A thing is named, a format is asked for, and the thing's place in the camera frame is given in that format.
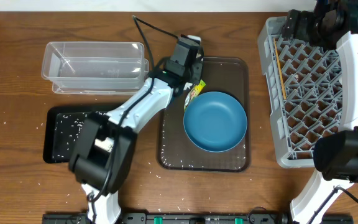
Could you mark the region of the yellow green snack wrapper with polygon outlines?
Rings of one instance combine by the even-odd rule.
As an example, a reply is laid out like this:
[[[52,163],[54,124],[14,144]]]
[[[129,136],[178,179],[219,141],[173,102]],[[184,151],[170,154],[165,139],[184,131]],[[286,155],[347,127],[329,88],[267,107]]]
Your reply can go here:
[[[185,98],[185,104],[184,104],[184,111],[186,111],[188,105],[191,103],[191,101],[196,98],[202,91],[202,89],[206,86],[205,82],[203,80],[200,80],[199,84],[192,84],[192,83],[186,83],[184,90],[189,90],[186,98]]]

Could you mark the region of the wooden chopstick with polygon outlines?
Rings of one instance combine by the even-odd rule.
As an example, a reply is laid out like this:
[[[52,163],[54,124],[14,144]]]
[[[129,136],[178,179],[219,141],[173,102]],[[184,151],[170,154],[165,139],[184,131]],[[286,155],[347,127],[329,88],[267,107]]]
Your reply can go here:
[[[278,54],[277,42],[276,42],[275,38],[273,38],[273,44],[274,44],[274,48],[275,48],[275,56],[276,56],[276,61],[277,61],[278,73],[279,73],[279,77],[280,77],[282,95],[283,95],[283,99],[287,100],[287,94],[285,91],[285,85],[284,85],[283,75],[282,75],[282,68],[281,68],[279,54]]]

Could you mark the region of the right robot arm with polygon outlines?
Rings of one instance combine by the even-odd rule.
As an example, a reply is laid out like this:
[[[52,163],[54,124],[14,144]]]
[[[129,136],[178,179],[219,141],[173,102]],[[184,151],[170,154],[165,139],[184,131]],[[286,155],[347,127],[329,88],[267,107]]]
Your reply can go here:
[[[315,170],[290,203],[293,223],[321,223],[341,193],[358,183],[358,1],[318,1],[313,11],[289,11],[282,35],[336,50],[343,103],[338,132],[317,140]]]

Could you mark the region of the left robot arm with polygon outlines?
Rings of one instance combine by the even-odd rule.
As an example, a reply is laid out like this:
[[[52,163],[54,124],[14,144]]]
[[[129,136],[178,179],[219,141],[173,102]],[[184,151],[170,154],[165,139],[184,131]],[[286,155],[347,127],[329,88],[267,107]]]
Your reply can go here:
[[[202,56],[184,63],[165,57],[125,103],[85,119],[68,168],[86,193],[91,223],[116,223],[118,191],[128,176],[138,134],[187,84],[198,84],[202,72]]]

